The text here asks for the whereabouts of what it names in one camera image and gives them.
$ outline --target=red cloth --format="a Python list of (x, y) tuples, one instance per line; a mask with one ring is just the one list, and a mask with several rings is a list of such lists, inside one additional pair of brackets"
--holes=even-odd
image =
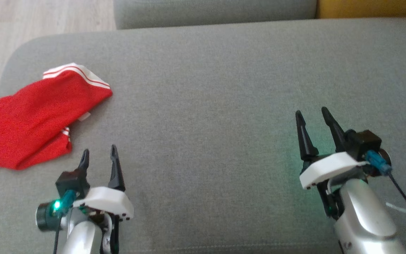
[(25, 169), (69, 153), (67, 126), (111, 95), (107, 83), (71, 63), (0, 98), (0, 167)]

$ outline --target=red fabric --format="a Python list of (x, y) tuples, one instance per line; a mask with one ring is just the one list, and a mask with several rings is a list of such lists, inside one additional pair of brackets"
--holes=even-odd
[(66, 126), (112, 95), (76, 66), (0, 98), (0, 167), (25, 169), (71, 151)]

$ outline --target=gray ottoman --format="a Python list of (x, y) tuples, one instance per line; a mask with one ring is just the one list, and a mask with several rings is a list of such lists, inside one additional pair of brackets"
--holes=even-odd
[[(114, 95), (70, 127), (71, 154), (0, 169), (0, 253), (52, 251), (54, 234), (34, 223), (37, 205), (57, 197), (56, 178), (85, 148), (89, 183), (107, 185), (111, 144), (135, 210), (121, 224), (121, 254), (340, 253), (319, 195), (300, 186), (297, 109), (321, 153), (334, 151), (321, 106), (344, 129), (377, 133), (406, 192), (406, 19), (43, 37), (13, 54), (0, 96), (69, 62)], [(389, 179), (370, 184), (404, 206)], [(406, 214), (390, 214), (406, 246)]]

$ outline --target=gray cushion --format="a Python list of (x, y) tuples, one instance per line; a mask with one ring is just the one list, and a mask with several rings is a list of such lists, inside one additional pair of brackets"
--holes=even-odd
[[(340, 253), (319, 195), (300, 186), (297, 109), (322, 154), (334, 144), (321, 106), (344, 129), (377, 133), (406, 192), (406, 19), (43, 37), (10, 58), (0, 96), (72, 61), (114, 95), (70, 127), (71, 154), (0, 169), (0, 253), (50, 252), (54, 234), (37, 230), (37, 205), (57, 197), (56, 178), (84, 148), (89, 183), (107, 185), (111, 144), (135, 209), (121, 224), (121, 254)], [(404, 206), (389, 179), (370, 184)], [(390, 214), (406, 246), (406, 214)]]
[(317, 0), (114, 0), (118, 29), (313, 19)]

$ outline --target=yellow cushion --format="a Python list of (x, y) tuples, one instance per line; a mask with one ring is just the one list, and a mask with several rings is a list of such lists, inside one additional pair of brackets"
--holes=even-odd
[(317, 17), (406, 17), (406, 0), (319, 0)]

